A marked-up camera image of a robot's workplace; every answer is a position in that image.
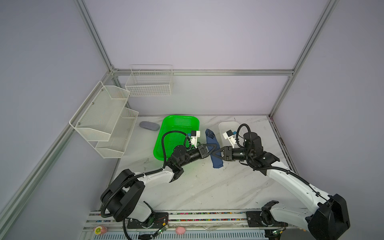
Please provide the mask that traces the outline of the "dark blue paper napkin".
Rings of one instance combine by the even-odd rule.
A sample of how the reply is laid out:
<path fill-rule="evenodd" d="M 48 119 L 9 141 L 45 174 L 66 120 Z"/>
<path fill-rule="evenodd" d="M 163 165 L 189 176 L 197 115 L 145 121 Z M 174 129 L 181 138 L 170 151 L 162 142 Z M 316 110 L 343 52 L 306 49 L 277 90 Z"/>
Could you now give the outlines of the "dark blue paper napkin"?
<path fill-rule="evenodd" d="M 210 152 L 213 168 L 214 169 L 222 168 L 224 166 L 223 160 L 218 158 L 218 156 L 214 154 L 215 151 L 220 149 L 220 145 L 216 138 L 216 135 L 210 129 L 206 129 L 205 134 L 206 134 L 206 142 L 208 144 L 208 150 Z"/>

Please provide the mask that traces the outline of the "green plastic basket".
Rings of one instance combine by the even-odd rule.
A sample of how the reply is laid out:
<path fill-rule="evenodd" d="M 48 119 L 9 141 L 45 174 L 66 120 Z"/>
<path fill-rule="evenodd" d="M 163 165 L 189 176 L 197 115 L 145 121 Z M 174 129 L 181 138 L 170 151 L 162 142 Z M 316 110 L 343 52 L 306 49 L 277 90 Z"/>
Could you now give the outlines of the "green plastic basket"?
<path fill-rule="evenodd" d="M 156 143 L 153 150 L 154 157 L 159 160 L 164 160 L 164 153 L 162 148 L 162 137 L 165 133 L 171 131 L 180 131 L 185 134 L 190 134 L 192 131 L 198 131 L 200 127 L 200 121 L 193 116 L 179 116 L 171 115 L 163 119 Z M 164 145 L 166 156 L 169 158 L 174 151 L 174 148 L 178 145 L 183 145 L 186 137 L 179 133 L 171 133 L 165 137 Z"/>

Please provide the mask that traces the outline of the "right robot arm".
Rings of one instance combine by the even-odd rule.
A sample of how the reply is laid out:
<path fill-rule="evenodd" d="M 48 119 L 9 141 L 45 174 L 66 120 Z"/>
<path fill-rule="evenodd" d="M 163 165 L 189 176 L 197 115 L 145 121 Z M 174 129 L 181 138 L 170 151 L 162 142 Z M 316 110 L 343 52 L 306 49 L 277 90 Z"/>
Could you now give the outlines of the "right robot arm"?
<path fill-rule="evenodd" d="M 245 133 L 242 144 L 235 132 L 227 131 L 223 137 L 230 145 L 215 151 L 220 159 L 244 161 L 253 171 L 282 185 L 305 206 L 290 208 L 279 201 L 270 201 L 262 207 L 259 217 L 262 225 L 287 223 L 309 231 L 317 240 L 337 240 L 350 228 L 346 200 L 338 194 L 329 195 L 292 172 L 278 157 L 264 151 L 256 133 Z"/>

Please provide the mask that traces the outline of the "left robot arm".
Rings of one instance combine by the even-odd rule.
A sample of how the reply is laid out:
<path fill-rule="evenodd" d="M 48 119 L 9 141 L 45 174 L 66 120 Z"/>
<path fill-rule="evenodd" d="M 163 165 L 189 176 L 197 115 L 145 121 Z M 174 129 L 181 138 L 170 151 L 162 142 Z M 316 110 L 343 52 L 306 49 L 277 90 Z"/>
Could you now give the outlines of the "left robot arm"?
<path fill-rule="evenodd" d="M 160 169 L 146 173 L 123 170 L 100 197 L 101 217 L 113 217 L 116 222 L 133 219 L 152 225 L 156 212 L 141 199 L 144 191 L 177 180 L 184 173 L 184 165 L 209 157 L 217 147 L 217 144 L 200 144 L 188 150 L 179 145 Z"/>

